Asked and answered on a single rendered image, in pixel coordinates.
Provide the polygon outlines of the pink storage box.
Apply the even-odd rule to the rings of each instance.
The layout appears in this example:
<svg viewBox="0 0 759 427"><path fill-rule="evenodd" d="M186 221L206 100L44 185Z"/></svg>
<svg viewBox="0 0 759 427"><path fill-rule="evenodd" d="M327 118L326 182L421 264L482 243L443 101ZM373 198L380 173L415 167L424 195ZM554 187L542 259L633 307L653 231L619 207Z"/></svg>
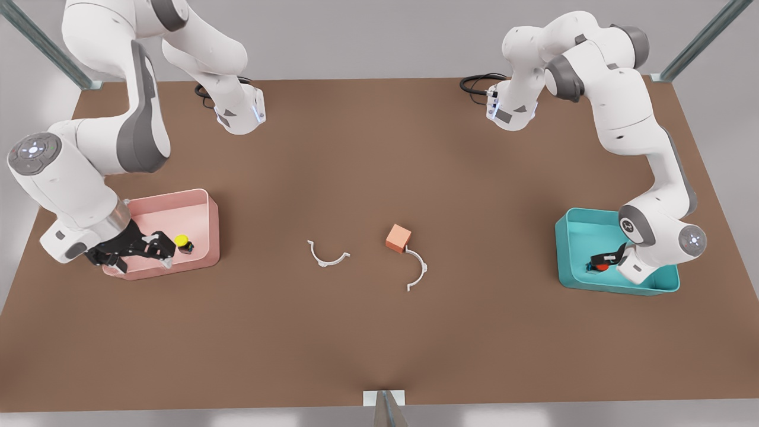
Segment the pink storage box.
<svg viewBox="0 0 759 427"><path fill-rule="evenodd" d="M135 281L206 268L219 262L219 208L206 190L193 189L136 198L127 206L143 234L163 231L171 240L177 235L186 235L193 244L193 251L190 254L176 251L173 265L168 269L159 260L125 257L127 273L103 266L105 274Z"/></svg>

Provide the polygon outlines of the orange cube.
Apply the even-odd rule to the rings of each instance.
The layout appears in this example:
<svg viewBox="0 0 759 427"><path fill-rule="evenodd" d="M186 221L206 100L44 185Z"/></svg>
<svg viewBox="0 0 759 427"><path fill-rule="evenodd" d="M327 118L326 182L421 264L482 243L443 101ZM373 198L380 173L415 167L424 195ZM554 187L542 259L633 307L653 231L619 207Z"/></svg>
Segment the orange cube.
<svg viewBox="0 0 759 427"><path fill-rule="evenodd" d="M398 253L404 253L411 234L412 232L410 232L410 230L399 226L398 224L394 224L385 239L385 246Z"/></svg>

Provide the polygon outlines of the silver frame post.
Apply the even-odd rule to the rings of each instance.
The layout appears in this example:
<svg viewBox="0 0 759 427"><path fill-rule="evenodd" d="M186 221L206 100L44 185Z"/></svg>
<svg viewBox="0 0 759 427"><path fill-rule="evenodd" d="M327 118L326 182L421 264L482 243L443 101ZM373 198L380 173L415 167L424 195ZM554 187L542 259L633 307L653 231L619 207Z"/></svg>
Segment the silver frame post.
<svg viewBox="0 0 759 427"><path fill-rule="evenodd" d="M672 83L753 2L754 0L729 0L661 73L650 75L650 80Z"/></svg>
<svg viewBox="0 0 759 427"><path fill-rule="evenodd" d="M99 90L102 88L102 81L92 80L87 76L12 0L0 0L0 14L79 89Z"/></svg>
<svg viewBox="0 0 759 427"><path fill-rule="evenodd" d="M401 407L406 405L406 392L363 391L363 406L374 407L372 427L409 427Z"/></svg>

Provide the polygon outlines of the white curved clip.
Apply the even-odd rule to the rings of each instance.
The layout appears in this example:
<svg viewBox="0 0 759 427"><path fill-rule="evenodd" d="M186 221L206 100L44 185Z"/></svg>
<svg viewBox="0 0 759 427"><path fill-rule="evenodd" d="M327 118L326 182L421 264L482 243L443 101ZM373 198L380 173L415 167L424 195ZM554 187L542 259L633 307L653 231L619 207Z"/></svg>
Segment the white curved clip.
<svg viewBox="0 0 759 427"><path fill-rule="evenodd" d="M425 260L423 260L423 257L421 257L420 254L410 249L407 245L404 247L404 253L412 255L420 263L420 275L417 279L415 279L415 281L408 283L406 286L407 292L410 292L412 287L417 285L421 279L423 279L426 272L428 272L428 265L425 263Z"/></svg>
<svg viewBox="0 0 759 427"><path fill-rule="evenodd" d="M309 245L309 247L311 249L311 255L314 257L315 261L317 262L318 265L320 265L320 267L328 267L328 266L338 265L339 263L342 262L342 260L347 259L347 257L352 256L350 253L343 252L342 255L340 257L338 257L338 259L336 259L336 260L322 260L315 253L315 243L314 243L314 241L307 240L307 243L308 243L308 245Z"/></svg>

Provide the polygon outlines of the blue storage box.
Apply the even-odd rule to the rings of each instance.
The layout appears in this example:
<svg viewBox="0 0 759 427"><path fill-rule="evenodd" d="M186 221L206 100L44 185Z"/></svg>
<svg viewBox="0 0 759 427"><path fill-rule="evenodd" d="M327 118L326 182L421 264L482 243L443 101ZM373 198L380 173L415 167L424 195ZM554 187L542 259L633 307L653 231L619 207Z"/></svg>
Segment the blue storage box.
<svg viewBox="0 0 759 427"><path fill-rule="evenodd" d="M567 288L612 292L612 294L672 294L680 288L676 266L664 266L635 285L621 276L615 266L588 272L591 257L614 253L628 238L619 229L616 211L571 208L555 226L559 280Z"/></svg>

